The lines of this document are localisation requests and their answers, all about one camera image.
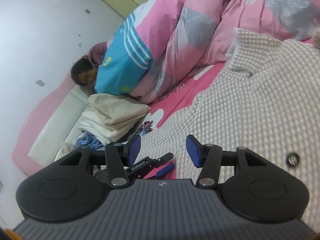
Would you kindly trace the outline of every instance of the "white logo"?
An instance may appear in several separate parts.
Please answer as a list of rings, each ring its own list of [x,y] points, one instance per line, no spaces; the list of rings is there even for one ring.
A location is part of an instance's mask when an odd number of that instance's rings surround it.
[[[161,182],[161,183],[158,183],[159,184],[159,186],[161,186],[161,187],[163,187],[164,185],[167,185],[167,183],[166,182]]]

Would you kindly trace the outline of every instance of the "pink and gray comforter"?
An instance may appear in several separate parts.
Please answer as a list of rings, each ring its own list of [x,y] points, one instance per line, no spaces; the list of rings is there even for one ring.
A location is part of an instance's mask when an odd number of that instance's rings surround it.
[[[195,66],[226,61],[234,28],[280,40],[309,38],[320,0],[149,0],[133,14],[154,63],[130,94],[150,103]]]

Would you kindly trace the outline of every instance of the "checkered blanket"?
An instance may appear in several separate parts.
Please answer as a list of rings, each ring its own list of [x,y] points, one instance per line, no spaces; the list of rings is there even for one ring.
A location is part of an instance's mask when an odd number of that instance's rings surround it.
[[[200,169],[186,152],[188,134],[224,150],[248,147],[305,183],[310,201],[302,220],[319,232],[320,51],[299,41],[237,30],[231,54],[191,106],[142,137],[138,159],[172,152],[177,178],[196,180]],[[296,168],[285,164],[290,152],[300,156]],[[221,169],[220,182],[232,174],[230,168]]]

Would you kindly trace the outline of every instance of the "blue cloth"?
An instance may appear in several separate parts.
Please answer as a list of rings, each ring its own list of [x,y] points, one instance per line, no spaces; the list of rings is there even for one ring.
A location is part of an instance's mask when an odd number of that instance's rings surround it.
[[[94,89],[97,93],[128,94],[153,64],[152,54],[134,28],[131,13],[116,31],[102,64]]]
[[[89,146],[92,151],[96,151],[103,147],[102,143],[92,133],[87,131],[77,140],[74,150],[80,146]]]

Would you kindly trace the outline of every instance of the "peeling paint patch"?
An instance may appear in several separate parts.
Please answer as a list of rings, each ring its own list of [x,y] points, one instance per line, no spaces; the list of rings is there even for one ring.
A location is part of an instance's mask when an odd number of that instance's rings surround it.
[[[37,84],[38,86],[40,86],[40,87],[44,87],[44,85],[45,85],[45,83],[44,83],[41,79],[39,79],[39,80],[36,82],[36,84]]]

